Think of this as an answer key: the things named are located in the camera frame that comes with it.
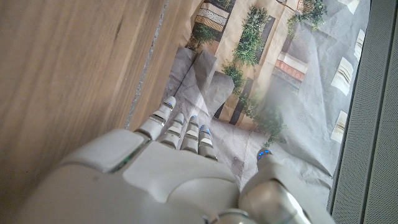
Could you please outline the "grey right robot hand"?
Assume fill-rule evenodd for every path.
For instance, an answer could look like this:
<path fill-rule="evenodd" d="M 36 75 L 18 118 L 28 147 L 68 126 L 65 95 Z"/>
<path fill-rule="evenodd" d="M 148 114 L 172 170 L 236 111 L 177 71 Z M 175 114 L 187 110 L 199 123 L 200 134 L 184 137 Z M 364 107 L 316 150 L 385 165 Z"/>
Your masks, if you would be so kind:
<path fill-rule="evenodd" d="M 240 189 L 198 118 L 168 97 L 135 131 L 112 130 L 66 156 L 13 223 L 332 223 L 265 147 Z"/>

